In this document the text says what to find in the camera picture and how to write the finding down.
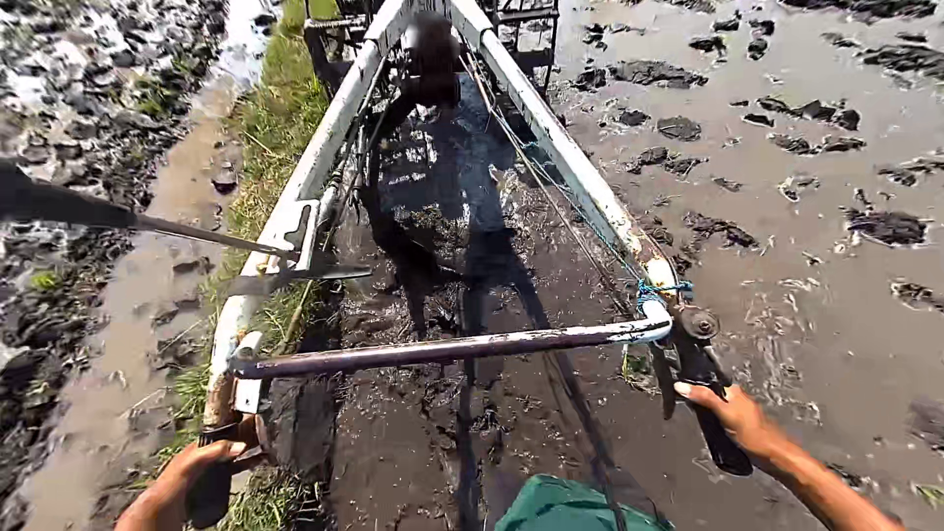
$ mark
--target rusty metal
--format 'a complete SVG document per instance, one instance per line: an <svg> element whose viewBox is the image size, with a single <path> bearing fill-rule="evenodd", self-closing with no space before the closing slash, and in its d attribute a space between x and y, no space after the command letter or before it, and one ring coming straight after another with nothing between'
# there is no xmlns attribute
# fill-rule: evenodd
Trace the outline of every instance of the rusty metal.
<svg viewBox="0 0 944 531"><path fill-rule="evenodd" d="M664 315L665 319L645 319L599 326L477 335L441 341L307 352L264 360L234 359L230 362L230 369L241 380L284 378L333 373L339 370L441 363L469 357L508 356L614 343L642 343L668 333L672 321L668 314L664 312Z"/></svg>
<svg viewBox="0 0 944 531"><path fill-rule="evenodd" d="M679 313L679 321L687 334L702 341L715 337L721 330L717 316L698 306L684 306Z"/></svg>

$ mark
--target white paint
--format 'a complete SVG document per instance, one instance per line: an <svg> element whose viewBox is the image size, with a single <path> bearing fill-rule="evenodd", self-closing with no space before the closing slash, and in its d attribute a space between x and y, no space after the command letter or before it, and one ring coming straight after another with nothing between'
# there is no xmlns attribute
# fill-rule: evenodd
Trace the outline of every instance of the white paint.
<svg viewBox="0 0 944 531"><path fill-rule="evenodd" d="M403 35L414 14L421 10L435 10L446 16L454 28L482 53L496 75L498 83L511 96L525 116L538 143L565 177L567 185L589 216L589 220L611 243L633 253L642 249L645 235L635 227L625 207L616 199L613 190L587 160L576 142L561 127L548 105L525 77L521 69L498 40L491 23L474 0L387 0L380 7L373 24L367 28L365 41L351 66L337 95L331 101L317 131L295 167L295 171L278 199L278 203L262 230L259 242L280 248L291 248L284 241L284 233L298 226L299 201L316 197L332 169L335 154L342 147L346 132L369 90L369 80L379 69L392 43ZM267 257L252 253L243 267L243 275L256 275ZM656 285L676 283L668 262L649 261L645 266ZM274 270L271 262L269 270ZM249 325L258 309L261 297L236 296L227 299L220 314L213 339L211 382L213 388L220 379L227 378L228 362L236 351L237 337ZM632 323L617 323L638 330L656 323L665 325L649 332L625 333L621 341L650 342L664 337L672 326L672 318L660 301L643 304L646 319Z"/></svg>

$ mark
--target metal pipe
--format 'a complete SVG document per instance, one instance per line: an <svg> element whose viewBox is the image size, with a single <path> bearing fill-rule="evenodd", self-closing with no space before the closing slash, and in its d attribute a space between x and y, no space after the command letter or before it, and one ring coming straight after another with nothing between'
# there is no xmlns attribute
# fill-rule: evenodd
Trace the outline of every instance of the metal pipe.
<svg viewBox="0 0 944 531"><path fill-rule="evenodd" d="M441 363L468 357L511 356L615 343L649 343L665 337L672 328L672 318L665 306L659 301L649 300L643 310L647 318L629 322L306 352L256 361L234 358L229 366L232 373L241 380L258 380L325 374L339 370Z"/></svg>
<svg viewBox="0 0 944 531"><path fill-rule="evenodd" d="M318 29L337 29L339 27L366 26L367 16L356 15L351 18L340 20L312 20L310 27Z"/></svg>
<svg viewBox="0 0 944 531"><path fill-rule="evenodd" d="M294 251L260 244L257 242L250 242L249 240L237 238L228 234L220 234L218 232L207 231L206 229L189 227L187 225L173 223L171 221L167 221L166 219L151 217L149 215L138 214L136 225L139 229L146 231L171 234L183 238L213 242L214 244L222 244L235 248L244 248L246 250L255 250L264 254L273 254L279 258L285 258L287 260L298 260L298 253Z"/></svg>

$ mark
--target weed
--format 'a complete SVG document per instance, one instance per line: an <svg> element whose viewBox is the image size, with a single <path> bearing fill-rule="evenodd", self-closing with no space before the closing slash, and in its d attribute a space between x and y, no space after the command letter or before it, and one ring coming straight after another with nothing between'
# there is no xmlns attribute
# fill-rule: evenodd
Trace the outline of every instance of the weed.
<svg viewBox="0 0 944 531"><path fill-rule="evenodd" d="M33 276L29 277L29 285L33 289L40 291L48 291L55 289L59 285L59 275L56 274L56 271L45 270L37 271L33 273Z"/></svg>
<svg viewBox="0 0 944 531"><path fill-rule="evenodd" d="M914 485L915 492L931 507L944 505L944 488L937 485Z"/></svg>

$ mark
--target grass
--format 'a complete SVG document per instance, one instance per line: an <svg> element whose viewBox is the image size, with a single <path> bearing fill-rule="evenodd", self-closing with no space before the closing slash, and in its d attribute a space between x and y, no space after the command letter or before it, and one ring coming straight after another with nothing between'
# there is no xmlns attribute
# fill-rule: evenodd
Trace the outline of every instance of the grass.
<svg viewBox="0 0 944 531"><path fill-rule="evenodd" d="M39 291L55 289L56 286L59 285L59 282L59 275L56 274L56 271L48 269L45 271L37 271L33 273L33 276L29 277L29 285Z"/></svg>
<svg viewBox="0 0 944 531"><path fill-rule="evenodd" d="M944 505L944 488L937 485L914 485L915 492L934 509Z"/></svg>
<svg viewBox="0 0 944 531"><path fill-rule="evenodd" d="M328 101L312 70L308 49L301 36L304 24L302 0L288 0L283 16L266 49L261 82L230 117L228 128L238 132L243 143L243 175L238 196L228 210L228 232L242 238L259 237L268 215L275 207L282 188L295 169L295 163L308 145L321 120ZM312 3L315 18L332 18L336 7L331 0ZM156 105L146 103L156 100ZM155 112L159 97L141 100L142 111ZM206 335L195 342L202 361L183 370L174 380L177 405L174 418L177 433L174 441L158 453L164 464L180 449L196 440L200 418L206 402L212 333L226 301L227 280L239 274L248 253L228 249L217 274L202 288L205 308L211 315ZM302 322L320 300L318 284L312 287L308 303L303 307ZM273 352L277 345L297 340L286 337L292 313L302 299L305 283L293 283L279 290L254 316L250 330L263 332L262 354ZM135 487L143 488L140 483ZM246 489L230 501L230 511L217 525L223 531L271 530L285 527L292 515L304 512L304 500L320 499L317 486L305 485L285 471L260 469L254 472Z"/></svg>

